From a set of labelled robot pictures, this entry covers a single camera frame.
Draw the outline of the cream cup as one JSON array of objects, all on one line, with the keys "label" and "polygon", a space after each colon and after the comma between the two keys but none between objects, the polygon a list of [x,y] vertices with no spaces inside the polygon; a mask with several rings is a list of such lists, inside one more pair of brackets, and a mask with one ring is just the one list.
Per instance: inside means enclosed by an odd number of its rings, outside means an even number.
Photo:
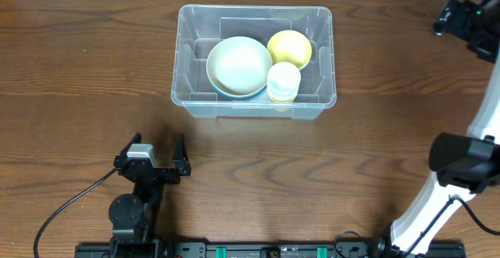
[{"label": "cream cup", "polygon": [[301,82],[301,73],[292,63],[274,64],[267,74],[267,85],[276,91],[295,91]]}]

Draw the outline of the blue bowl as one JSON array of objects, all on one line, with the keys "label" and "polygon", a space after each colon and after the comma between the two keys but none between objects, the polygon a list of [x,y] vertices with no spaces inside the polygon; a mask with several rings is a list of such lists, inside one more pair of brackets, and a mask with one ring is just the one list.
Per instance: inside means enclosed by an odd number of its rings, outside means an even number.
[{"label": "blue bowl", "polygon": [[216,93],[218,93],[219,95],[222,95],[225,98],[234,99],[234,100],[253,99],[256,96],[260,95],[266,89],[266,86],[267,86],[267,84],[264,84],[259,90],[254,91],[253,93],[250,93],[250,94],[237,95],[237,94],[230,94],[229,91],[225,91],[222,88],[219,88],[214,83],[210,83],[210,84]]}]

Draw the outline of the pink cup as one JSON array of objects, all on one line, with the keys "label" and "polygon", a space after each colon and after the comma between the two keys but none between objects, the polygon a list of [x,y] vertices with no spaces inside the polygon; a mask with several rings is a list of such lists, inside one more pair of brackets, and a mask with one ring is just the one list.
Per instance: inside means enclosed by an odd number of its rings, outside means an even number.
[{"label": "pink cup", "polygon": [[268,91],[267,94],[271,95],[271,96],[275,96],[275,97],[291,97],[291,96],[297,95],[298,93],[297,92],[293,92],[293,93],[286,94],[286,95],[278,95],[277,93],[273,93],[273,92]]}]

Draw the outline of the light blue cup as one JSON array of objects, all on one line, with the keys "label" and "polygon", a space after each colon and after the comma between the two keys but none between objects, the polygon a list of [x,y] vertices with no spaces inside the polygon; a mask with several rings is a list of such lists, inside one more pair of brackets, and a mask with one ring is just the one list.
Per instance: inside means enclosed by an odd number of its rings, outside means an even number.
[{"label": "light blue cup", "polygon": [[291,90],[280,90],[280,89],[276,89],[276,88],[267,88],[267,92],[268,91],[273,92],[273,93],[277,93],[278,95],[286,95],[286,94],[290,94],[290,93],[293,93],[293,92],[297,92],[298,93],[298,89],[297,88],[291,89]]}]

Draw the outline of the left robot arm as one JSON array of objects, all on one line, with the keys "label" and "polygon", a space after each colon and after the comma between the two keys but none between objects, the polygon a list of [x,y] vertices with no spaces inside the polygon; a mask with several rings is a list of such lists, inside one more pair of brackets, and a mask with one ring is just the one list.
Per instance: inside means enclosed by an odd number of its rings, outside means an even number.
[{"label": "left robot arm", "polygon": [[134,190],[116,197],[109,207],[112,238],[118,242],[146,242],[155,233],[155,222],[166,185],[178,185],[191,175],[191,164],[180,135],[173,152],[174,167],[156,165],[153,145],[143,144],[137,133],[115,157],[118,175],[134,184]]}]

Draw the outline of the cream large bowl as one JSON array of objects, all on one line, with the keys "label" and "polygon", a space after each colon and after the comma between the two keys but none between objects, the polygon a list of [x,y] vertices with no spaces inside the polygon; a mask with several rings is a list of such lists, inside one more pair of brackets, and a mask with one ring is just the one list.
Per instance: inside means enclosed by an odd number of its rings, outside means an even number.
[{"label": "cream large bowl", "polygon": [[208,55],[206,73],[210,83],[245,95],[267,84],[267,74],[273,65],[266,47],[253,38],[232,37],[218,43]]}]

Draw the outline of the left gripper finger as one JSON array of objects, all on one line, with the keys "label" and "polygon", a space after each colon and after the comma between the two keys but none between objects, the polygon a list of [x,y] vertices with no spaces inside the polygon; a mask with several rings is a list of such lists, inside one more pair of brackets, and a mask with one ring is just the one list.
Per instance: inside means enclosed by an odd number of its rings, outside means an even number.
[{"label": "left gripper finger", "polygon": [[183,134],[180,134],[179,138],[177,139],[177,143],[173,151],[172,162],[174,163],[174,166],[179,170],[179,174],[181,176],[191,175],[191,164],[188,159]]},{"label": "left gripper finger", "polygon": [[113,165],[117,170],[121,170],[122,167],[128,162],[127,152],[133,144],[141,144],[140,133],[136,133],[129,143],[116,155]]}]

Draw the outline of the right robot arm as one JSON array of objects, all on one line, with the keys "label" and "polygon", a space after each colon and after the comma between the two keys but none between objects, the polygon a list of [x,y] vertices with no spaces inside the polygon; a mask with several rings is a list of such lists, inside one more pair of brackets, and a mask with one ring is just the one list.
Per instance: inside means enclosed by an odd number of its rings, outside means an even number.
[{"label": "right robot arm", "polygon": [[464,257],[463,244],[433,241],[462,207],[490,235],[468,201],[499,184],[499,0],[450,0],[432,26],[467,43],[479,59],[493,63],[491,79],[466,135],[441,133],[430,149],[430,175],[410,207],[389,227],[372,257]]}]

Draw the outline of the yellow small bowl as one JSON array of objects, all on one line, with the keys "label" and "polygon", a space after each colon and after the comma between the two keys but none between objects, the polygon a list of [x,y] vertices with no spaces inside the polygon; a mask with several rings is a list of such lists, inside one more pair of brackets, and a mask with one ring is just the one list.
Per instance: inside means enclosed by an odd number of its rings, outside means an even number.
[{"label": "yellow small bowl", "polygon": [[291,63],[299,70],[309,63],[313,48],[308,38],[296,30],[282,30],[271,37],[266,46],[274,64]]}]

